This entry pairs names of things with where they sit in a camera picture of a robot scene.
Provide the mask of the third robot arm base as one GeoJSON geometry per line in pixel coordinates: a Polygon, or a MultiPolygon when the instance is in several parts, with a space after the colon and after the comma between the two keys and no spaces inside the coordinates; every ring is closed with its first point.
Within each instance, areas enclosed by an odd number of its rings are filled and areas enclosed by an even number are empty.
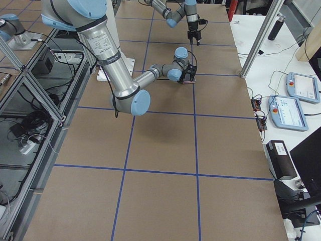
{"type": "Polygon", "coordinates": [[[31,50],[42,34],[26,31],[19,18],[15,14],[1,16],[1,38],[13,50],[31,50]]]}

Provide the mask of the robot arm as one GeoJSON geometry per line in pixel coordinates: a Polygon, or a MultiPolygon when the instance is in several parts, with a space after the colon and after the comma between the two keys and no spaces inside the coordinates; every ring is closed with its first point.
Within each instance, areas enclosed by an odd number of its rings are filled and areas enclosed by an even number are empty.
{"type": "Polygon", "coordinates": [[[182,3],[178,3],[179,7],[175,11],[167,7],[167,2],[164,3],[159,0],[138,2],[156,10],[166,20],[166,23],[170,28],[174,28],[184,17],[186,17],[188,24],[187,36],[190,40],[190,44],[192,45],[193,39],[195,39],[197,46],[200,45],[202,36],[199,25],[206,25],[208,21],[199,17],[197,13],[197,1],[183,1],[182,3]]]}
{"type": "Polygon", "coordinates": [[[145,87],[162,76],[182,83],[194,80],[197,67],[189,61],[189,51],[178,47],[171,64],[155,64],[132,78],[121,52],[107,27],[106,1],[42,1],[43,23],[59,30],[82,35],[86,47],[102,67],[111,82],[111,104],[116,112],[143,115],[150,106],[150,94],[145,87]]]}

